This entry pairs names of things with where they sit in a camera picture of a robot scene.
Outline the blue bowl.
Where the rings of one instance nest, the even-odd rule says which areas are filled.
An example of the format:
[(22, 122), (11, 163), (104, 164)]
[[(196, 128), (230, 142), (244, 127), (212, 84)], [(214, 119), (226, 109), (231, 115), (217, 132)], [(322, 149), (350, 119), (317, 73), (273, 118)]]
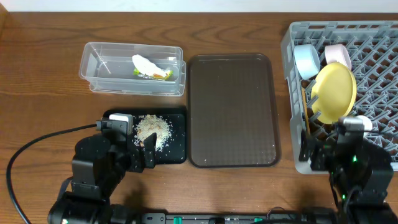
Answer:
[(295, 46), (294, 60), (297, 70), (304, 80), (311, 79), (320, 71), (318, 52), (311, 44)]

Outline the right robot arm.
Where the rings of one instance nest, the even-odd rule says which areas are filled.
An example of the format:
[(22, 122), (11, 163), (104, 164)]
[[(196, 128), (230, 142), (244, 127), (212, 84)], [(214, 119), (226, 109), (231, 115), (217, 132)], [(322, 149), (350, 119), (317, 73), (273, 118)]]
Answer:
[(336, 212), (311, 209), (312, 223), (397, 223), (397, 215), (385, 201), (393, 178), (391, 156), (364, 140), (369, 133), (359, 117), (342, 117), (335, 124), (335, 142), (320, 141), (301, 133), (299, 161), (313, 171), (327, 171)]

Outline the rice food waste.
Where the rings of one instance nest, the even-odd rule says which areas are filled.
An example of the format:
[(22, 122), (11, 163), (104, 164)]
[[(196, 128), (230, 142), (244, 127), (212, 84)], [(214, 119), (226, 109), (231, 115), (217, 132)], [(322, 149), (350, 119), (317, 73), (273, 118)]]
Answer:
[(134, 144), (137, 146), (144, 146), (144, 140), (151, 134), (156, 133), (155, 150), (162, 152), (168, 146), (168, 140), (172, 138), (172, 125), (163, 116), (157, 115), (140, 115), (138, 116), (138, 123), (133, 126)]

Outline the wooden chopstick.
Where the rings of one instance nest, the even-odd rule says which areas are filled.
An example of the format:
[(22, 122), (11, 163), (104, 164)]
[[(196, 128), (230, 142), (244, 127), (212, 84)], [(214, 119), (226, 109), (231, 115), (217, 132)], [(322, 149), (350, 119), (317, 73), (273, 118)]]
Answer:
[(311, 135), (310, 125), (309, 125), (309, 118), (308, 118), (308, 111), (307, 111), (307, 100), (306, 100), (305, 89), (301, 87), (301, 91), (302, 91), (303, 111), (304, 111), (304, 119), (305, 119), (306, 130), (307, 130), (308, 135)]

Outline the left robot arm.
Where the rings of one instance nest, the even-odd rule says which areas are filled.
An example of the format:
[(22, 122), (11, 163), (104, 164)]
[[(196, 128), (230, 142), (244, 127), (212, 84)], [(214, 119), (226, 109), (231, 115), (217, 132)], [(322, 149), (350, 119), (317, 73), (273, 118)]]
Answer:
[(75, 146), (73, 175), (64, 181), (49, 211), (49, 223), (140, 223), (141, 215), (110, 196), (127, 172), (141, 173), (156, 165), (156, 133), (134, 145), (133, 117), (114, 113), (97, 120), (99, 134), (83, 138)]

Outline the pale green cup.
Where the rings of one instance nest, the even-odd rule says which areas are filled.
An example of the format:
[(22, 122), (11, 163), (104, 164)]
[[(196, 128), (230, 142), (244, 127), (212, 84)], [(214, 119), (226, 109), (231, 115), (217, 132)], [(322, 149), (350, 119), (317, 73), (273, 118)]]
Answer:
[(357, 118), (363, 122), (365, 131), (371, 131), (373, 129), (372, 121), (368, 117), (363, 115), (358, 115)]

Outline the white tissue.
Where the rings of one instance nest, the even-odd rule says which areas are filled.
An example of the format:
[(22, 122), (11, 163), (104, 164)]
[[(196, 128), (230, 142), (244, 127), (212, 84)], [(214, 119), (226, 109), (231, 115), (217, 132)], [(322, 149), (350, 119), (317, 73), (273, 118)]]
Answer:
[(149, 75), (160, 70), (154, 63), (138, 54), (132, 56), (132, 62), (141, 73)]

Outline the green snack wrapper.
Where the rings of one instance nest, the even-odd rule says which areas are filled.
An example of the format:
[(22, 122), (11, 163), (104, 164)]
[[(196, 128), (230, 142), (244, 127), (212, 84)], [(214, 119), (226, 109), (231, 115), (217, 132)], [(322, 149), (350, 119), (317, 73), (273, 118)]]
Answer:
[(167, 80), (173, 75), (173, 73), (174, 72), (172, 70), (162, 70), (162, 69), (160, 69), (159, 71), (156, 71), (155, 73), (149, 74), (149, 75), (145, 74), (145, 73), (141, 73), (136, 68), (133, 71), (134, 75), (137, 75), (137, 76), (143, 77), (143, 78), (152, 79), (152, 80)]

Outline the yellow plate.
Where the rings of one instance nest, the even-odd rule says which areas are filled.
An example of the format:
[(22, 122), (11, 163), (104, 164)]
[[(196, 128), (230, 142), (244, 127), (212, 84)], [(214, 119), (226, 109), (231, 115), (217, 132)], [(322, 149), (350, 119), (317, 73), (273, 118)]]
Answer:
[(352, 71), (341, 63), (325, 66), (317, 75), (311, 90), (311, 99), (318, 97), (311, 108), (324, 124), (337, 122), (347, 116), (356, 100), (357, 84)]

